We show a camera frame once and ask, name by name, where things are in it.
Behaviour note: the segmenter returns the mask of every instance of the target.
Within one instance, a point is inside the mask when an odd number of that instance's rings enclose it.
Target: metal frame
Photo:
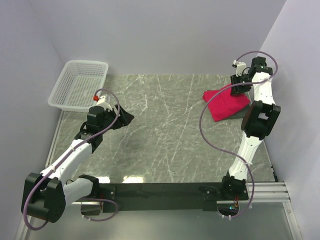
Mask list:
[[[52,162],[52,157],[57,145],[57,135],[60,132],[62,118],[64,116],[64,111],[61,111],[57,127],[53,136],[52,144],[48,153],[45,168],[48,167]],[[252,183],[247,183],[248,195],[251,195]],[[232,201],[217,201],[217,204],[227,204]],[[248,200],[240,201],[242,203],[247,203]],[[255,190],[253,195],[253,203],[283,203],[283,208],[285,210],[286,218],[293,236],[294,240],[302,240],[303,237],[300,232],[298,222],[296,220],[294,211],[292,209],[291,200],[284,182],[256,182]],[[77,201],[72,203],[73,205],[90,205],[98,206],[100,203],[98,201]],[[21,219],[20,225],[18,227],[15,240],[24,240],[27,236],[28,228],[25,226],[24,220]]]
[[[285,211],[286,219],[289,223],[289,227],[291,230],[291,234],[293,236],[293,240],[303,240],[298,221],[296,219],[296,215],[294,213],[294,210],[292,208],[291,202],[284,202],[283,208]]]

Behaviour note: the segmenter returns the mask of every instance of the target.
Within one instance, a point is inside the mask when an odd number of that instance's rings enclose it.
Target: laundry basket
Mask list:
[[[95,91],[104,86],[108,64],[101,61],[68,61],[48,99],[64,111],[87,113],[95,105]]]

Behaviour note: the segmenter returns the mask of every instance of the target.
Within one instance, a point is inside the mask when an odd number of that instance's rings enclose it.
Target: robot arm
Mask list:
[[[79,178],[66,184],[76,171],[79,164],[84,162],[100,145],[103,140],[102,134],[88,140],[86,143],[74,149],[83,140],[99,133],[109,126],[116,117],[115,111],[108,103],[107,95],[97,99],[96,106],[89,109],[87,121],[80,128],[70,147],[48,168],[41,173],[31,173],[25,179],[21,211],[23,212],[26,199],[34,186],[43,178],[50,174],[45,181],[36,189],[31,201],[27,206],[27,214],[51,223],[55,223],[63,214],[65,208],[73,202],[83,197],[97,198],[99,193],[99,179],[94,176],[81,175]],[[127,113],[121,106],[120,115],[111,129],[119,129],[127,126],[134,119],[134,116]],[[71,155],[63,164],[57,167],[60,160],[72,150]]]
[[[258,83],[273,74],[271,67],[267,67],[266,58],[255,57],[252,59],[248,73],[244,73],[246,64],[234,61],[236,74],[231,76],[231,83]],[[254,155],[268,136],[280,114],[281,108],[276,105],[272,95],[272,78],[261,84],[241,85],[231,89],[231,95],[248,92],[253,86],[254,101],[242,120],[242,141],[238,155],[243,157],[250,165]],[[223,191],[229,195],[240,194],[245,189],[248,176],[247,166],[238,157],[235,158],[225,177],[223,177]]]

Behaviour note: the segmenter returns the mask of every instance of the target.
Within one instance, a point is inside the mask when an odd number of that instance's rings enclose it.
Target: white wall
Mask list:
[[[14,239],[26,176],[43,169],[60,111],[62,62],[26,0],[0,1],[0,233]]]
[[[267,149],[306,240],[320,238],[320,2],[287,0],[262,50],[279,63],[272,83],[282,107]]]
[[[105,61],[120,74],[229,74],[236,57],[260,49],[286,0],[29,1],[64,63]]]

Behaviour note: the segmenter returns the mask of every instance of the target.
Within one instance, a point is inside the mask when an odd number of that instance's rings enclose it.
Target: gray marble table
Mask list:
[[[99,148],[73,178],[88,174],[112,183],[220,182],[235,158],[205,143],[199,133],[199,116],[205,106],[203,92],[220,89],[229,81],[227,76],[204,74],[107,76],[104,87],[117,95],[135,119],[127,127],[105,133]],[[69,147],[85,120],[85,113],[63,113],[50,163]],[[212,143],[237,152],[241,121],[214,122],[207,110],[204,133]],[[264,144],[251,169],[255,181],[274,182]]]

